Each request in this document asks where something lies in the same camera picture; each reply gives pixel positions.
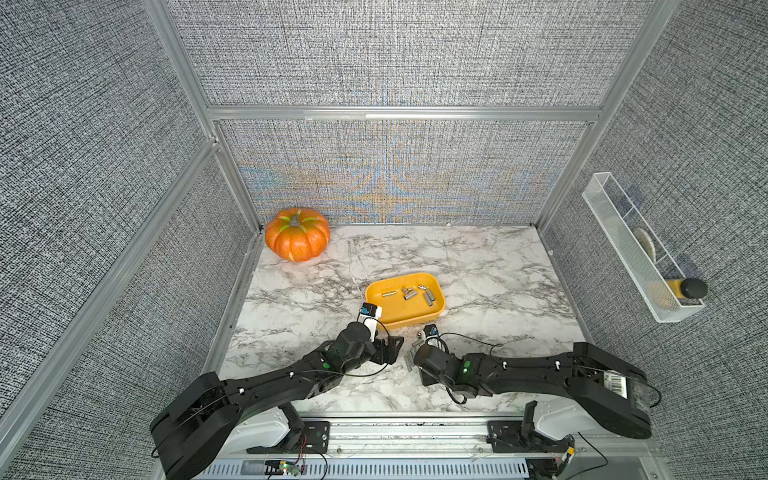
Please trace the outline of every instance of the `metal rail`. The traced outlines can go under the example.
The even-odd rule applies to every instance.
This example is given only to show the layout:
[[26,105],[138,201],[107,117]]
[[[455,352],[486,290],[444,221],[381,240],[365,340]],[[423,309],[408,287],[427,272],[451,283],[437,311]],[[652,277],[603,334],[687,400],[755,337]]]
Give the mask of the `metal rail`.
[[0,418],[0,477],[24,445],[40,416],[53,400],[69,372],[120,299],[157,238],[187,196],[214,152],[214,140],[205,141],[192,160],[166,190],[123,253],[61,334],[35,373]]
[[680,0],[656,0],[654,6],[651,7],[645,22],[637,33],[630,51],[624,58],[624,62],[603,100],[602,115],[598,121],[584,132],[579,145],[576,147],[571,159],[565,166],[565,169],[563,169],[558,181],[554,184],[554,188],[550,191],[544,206],[541,208],[541,212],[536,220],[536,227],[539,231],[546,230],[549,227],[552,217],[568,195],[568,191],[573,187],[581,169],[584,168],[587,159],[598,145],[598,141],[610,124],[611,118],[624,100],[630,85],[637,77],[645,59],[650,54],[654,45],[656,45],[661,32],[667,26],[670,17],[675,13],[679,4]]
[[596,121],[593,107],[327,107],[309,105],[211,105],[218,120],[465,120]]

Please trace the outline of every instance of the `black bottle cap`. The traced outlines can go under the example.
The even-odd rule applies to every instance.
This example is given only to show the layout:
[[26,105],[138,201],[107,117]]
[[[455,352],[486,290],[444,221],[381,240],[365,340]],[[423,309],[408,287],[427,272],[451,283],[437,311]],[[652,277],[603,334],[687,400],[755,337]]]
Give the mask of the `black bottle cap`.
[[697,278],[686,278],[680,282],[680,292],[687,298],[704,298],[707,290],[707,284]]

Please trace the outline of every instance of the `orange pumpkin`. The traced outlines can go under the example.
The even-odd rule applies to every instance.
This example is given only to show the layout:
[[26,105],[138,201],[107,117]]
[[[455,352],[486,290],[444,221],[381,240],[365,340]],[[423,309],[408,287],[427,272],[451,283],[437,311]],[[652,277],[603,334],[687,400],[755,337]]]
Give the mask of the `orange pumpkin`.
[[266,226],[266,245],[280,257],[303,262],[317,257],[328,246],[328,220],[308,208],[281,210]]

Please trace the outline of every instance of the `barcode label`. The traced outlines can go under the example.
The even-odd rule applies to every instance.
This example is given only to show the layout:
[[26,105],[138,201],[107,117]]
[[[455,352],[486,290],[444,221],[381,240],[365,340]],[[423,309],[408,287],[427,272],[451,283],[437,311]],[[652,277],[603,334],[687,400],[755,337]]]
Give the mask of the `barcode label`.
[[613,393],[627,398],[627,378],[618,374],[618,372],[603,373],[603,386]]

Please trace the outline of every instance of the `yellow tray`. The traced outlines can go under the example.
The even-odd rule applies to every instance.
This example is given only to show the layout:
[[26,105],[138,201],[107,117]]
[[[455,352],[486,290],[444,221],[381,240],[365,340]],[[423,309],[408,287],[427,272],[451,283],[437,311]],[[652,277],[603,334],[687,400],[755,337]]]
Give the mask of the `yellow tray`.
[[[425,291],[418,288],[419,284],[427,286],[435,296],[432,306],[429,306],[424,298]],[[413,288],[419,294],[406,300],[401,290],[403,287]],[[383,293],[392,291],[396,293],[382,296]],[[435,277],[425,272],[410,273],[371,283],[366,288],[366,302],[382,307],[382,317],[379,321],[386,325],[387,329],[434,322],[445,310],[445,297],[440,284]]]

